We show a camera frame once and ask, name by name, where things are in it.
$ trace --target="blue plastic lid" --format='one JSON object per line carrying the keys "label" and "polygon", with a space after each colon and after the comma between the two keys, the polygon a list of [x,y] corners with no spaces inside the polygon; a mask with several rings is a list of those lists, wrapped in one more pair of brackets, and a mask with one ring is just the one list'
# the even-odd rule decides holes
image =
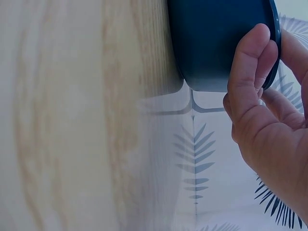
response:
{"label": "blue plastic lid", "polygon": [[276,76],[281,32],[274,0],[168,0],[173,50],[180,74],[196,91],[226,92],[236,46],[266,24],[279,56],[263,88]]}

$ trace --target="fabric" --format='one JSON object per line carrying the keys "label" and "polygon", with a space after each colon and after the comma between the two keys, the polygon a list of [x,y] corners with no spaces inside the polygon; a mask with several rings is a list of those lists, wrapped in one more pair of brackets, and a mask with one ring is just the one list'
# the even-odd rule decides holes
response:
{"label": "fabric", "polygon": [[[276,5],[281,27],[308,48],[308,1],[276,0]],[[303,113],[300,85],[282,62],[272,87]],[[175,220],[180,224],[176,230],[307,230],[304,222],[243,161],[231,139],[231,121],[222,105],[224,95],[195,92],[184,83],[179,92],[155,101],[159,109],[153,114],[165,116],[164,126],[179,131],[170,135],[175,166],[170,171],[181,177],[181,184],[173,185],[180,187],[174,192],[174,203],[184,220]],[[175,98],[183,99],[181,107],[171,103]],[[182,124],[173,124],[174,116],[180,116]]]}

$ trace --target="blue leaf print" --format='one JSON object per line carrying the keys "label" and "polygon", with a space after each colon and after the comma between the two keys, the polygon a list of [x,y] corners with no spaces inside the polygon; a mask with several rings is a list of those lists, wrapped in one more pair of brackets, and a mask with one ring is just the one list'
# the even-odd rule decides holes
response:
{"label": "blue leaf print", "polygon": [[210,228],[210,226],[205,226],[201,228],[200,230],[191,230],[185,227],[182,227],[181,231],[238,231],[240,230],[240,227],[237,225],[224,223],[223,225],[215,225],[214,227]]}
{"label": "blue leaf print", "polygon": [[280,15],[280,25],[308,48],[308,22]]}
{"label": "blue leaf print", "polygon": [[270,216],[272,217],[276,212],[275,222],[277,225],[288,226],[290,229],[294,229],[295,221],[298,221],[300,229],[303,228],[302,219],[295,214],[282,200],[280,200],[268,187],[261,181],[258,189],[255,191],[257,196],[255,199],[261,198],[260,204],[267,203],[264,213],[266,213],[270,207]]}
{"label": "blue leaf print", "polygon": [[193,185],[198,185],[198,184],[203,184],[205,182],[208,182],[209,179],[207,178],[201,178],[201,179],[185,179],[184,182],[187,184],[193,184]]}
{"label": "blue leaf print", "polygon": [[286,83],[283,84],[282,80],[285,78],[285,76],[280,77],[278,80],[276,80],[273,84],[272,84],[272,88],[281,92],[293,105],[294,107],[300,112],[303,113],[304,112],[304,106],[302,103],[302,97],[301,94],[299,93],[299,91],[292,93],[293,90],[293,84],[294,82],[290,82],[290,83]]}
{"label": "blue leaf print", "polygon": [[194,194],[190,195],[189,198],[194,199],[195,204],[197,204],[197,199],[203,198],[203,196],[198,195],[197,192],[207,189],[208,187],[203,184],[209,181],[207,178],[199,178],[198,174],[207,170],[214,164],[214,162],[203,163],[215,152],[215,150],[209,150],[215,143],[215,141],[210,141],[214,132],[203,135],[205,128],[206,124],[204,124],[198,130],[196,135],[193,136],[182,126],[184,135],[180,136],[174,134],[176,142],[173,144],[177,149],[175,155],[183,160],[183,164],[176,164],[176,166],[193,174],[190,179],[184,179],[183,182],[191,185],[190,187],[184,187],[184,189],[194,192]]}

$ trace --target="light wood panel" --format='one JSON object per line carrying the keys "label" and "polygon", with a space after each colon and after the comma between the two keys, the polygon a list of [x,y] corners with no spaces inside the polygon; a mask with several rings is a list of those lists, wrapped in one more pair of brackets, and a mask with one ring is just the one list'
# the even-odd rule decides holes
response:
{"label": "light wood panel", "polygon": [[1,231],[194,223],[172,149],[190,114],[143,112],[188,102],[164,0],[3,0],[0,71]]}

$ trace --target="hand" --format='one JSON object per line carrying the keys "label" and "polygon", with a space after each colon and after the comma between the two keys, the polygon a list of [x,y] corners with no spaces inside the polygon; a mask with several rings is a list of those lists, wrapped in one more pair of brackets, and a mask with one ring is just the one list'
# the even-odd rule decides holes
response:
{"label": "hand", "polygon": [[267,26],[253,28],[237,46],[223,103],[246,163],[308,224],[308,51],[282,31],[281,58],[302,86],[305,116],[282,94],[261,88],[277,55]]}

